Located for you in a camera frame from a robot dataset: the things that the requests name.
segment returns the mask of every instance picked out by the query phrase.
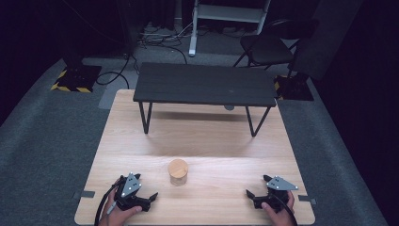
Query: white desk leg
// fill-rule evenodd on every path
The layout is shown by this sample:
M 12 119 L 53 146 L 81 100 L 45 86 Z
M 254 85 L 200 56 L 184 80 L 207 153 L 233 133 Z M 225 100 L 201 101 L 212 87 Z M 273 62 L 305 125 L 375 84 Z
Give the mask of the white desk leg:
M 258 23 L 258 29 L 256 30 L 256 34 L 259 35 L 262 32 L 264 20 L 266 19 L 267 11 L 269 10 L 271 0 L 264 1 L 263 13 L 261 20 Z
M 193 31 L 191 33 L 190 49 L 188 51 L 188 55 L 190 57 L 193 57 L 196 55 L 198 15 L 199 15 L 199 1 L 196 0 L 196 2 L 194 3 Z

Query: human hand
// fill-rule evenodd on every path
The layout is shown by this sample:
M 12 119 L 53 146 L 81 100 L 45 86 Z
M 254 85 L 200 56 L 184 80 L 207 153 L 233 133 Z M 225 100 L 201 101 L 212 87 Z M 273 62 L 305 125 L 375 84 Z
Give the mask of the human hand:
M 294 195 L 291 191 L 287 191 L 288 193 L 288 202 L 287 206 L 288 208 L 291 209 L 291 211 L 294 213 Z M 293 226 L 293 220 L 291 219 L 290 214 L 283 208 L 281 211 L 279 211 L 277 214 L 274 211 L 270 205 L 268 205 L 266 202 L 262 202 L 262 209 L 266 212 L 266 214 L 270 217 L 270 220 L 272 221 L 272 224 L 274 226 Z
M 103 209 L 103 215 L 100 220 L 99 226 L 122 226 L 124 222 L 131 216 L 135 215 L 136 213 L 141 212 L 141 206 L 134 206 L 130 209 L 122 211 L 115 205 L 114 209 L 111 211 L 109 215 L 106 214 L 108 209 L 111 207 L 112 203 L 114 202 L 115 193 L 117 189 L 114 188 L 108 195 L 108 200 Z

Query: cylindrical wooden object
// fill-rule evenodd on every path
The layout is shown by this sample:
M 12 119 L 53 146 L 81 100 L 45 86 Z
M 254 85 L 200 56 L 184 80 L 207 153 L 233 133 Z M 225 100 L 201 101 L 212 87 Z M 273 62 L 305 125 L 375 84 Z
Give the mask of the cylindrical wooden object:
M 188 165 L 182 159 L 174 159 L 169 163 L 170 182 L 174 186 L 183 186 L 187 182 Z

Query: light wood tabletop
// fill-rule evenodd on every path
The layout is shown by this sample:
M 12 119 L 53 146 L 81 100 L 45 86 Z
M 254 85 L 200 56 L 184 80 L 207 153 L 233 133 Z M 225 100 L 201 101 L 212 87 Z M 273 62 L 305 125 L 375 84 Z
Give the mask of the light wood tabletop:
M 133 96 L 133 90 L 122 89 L 115 97 L 85 186 L 95 195 L 81 198 L 77 224 L 92 225 L 104 193 L 129 172 L 141 174 L 138 197 L 158 192 L 150 211 L 133 216 L 129 225 L 270 224 L 246 195 L 246 189 L 267 194 L 265 174 L 298 186 L 293 191 L 296 220 L 314 223 L 311 204 L 297 197 L 307 192 L 277 106 L 252 137 L 243 106 L 229 111 L 219 105 L 153 104 L 146 135 Z M 264 113 L 264 107 L 250 110 L 253 121 Z M 170 182 L 168 165 L 174 159 L 188 165 L 182 186 Z

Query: gray carpet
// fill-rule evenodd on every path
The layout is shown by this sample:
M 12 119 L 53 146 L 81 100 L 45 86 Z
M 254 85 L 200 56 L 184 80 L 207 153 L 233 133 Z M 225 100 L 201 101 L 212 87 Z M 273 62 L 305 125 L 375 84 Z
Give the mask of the gray carpet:
M 187 39 L 179 49 L 191 64 L 231 66 L 241 53 L 238 39 L 231 39 L 200 37 L 198 54 L 191 58 Z M 227 42 L 231 46 L 219 44 Z M 179 52 L 161 47 L 137 48 L 135 57 L 138 66 L 144 61 L 184 63 Z M 124 64 L 114 57 L 84 62 L 102 66 L 103 73 L 117 72 Z M 108 109 L 116 90 L 126 84 L 119 78 L 107 87 L 95 85 L 93 93 L 51 91 L 64 66 L 60 60 L 44 73 L 0 128 L 2 226 L 75 225 L 78 200 L 73 196 L 84 188 Z M 277 67 L 266 75 L 284 70 Z M 133 88 L 133 61 L 123 74 Z M 317 201 L 314 225 L 387 225 L 311 81 L 308 85 L 313 102 L 279 101 L 279 109 L 308 194 Z

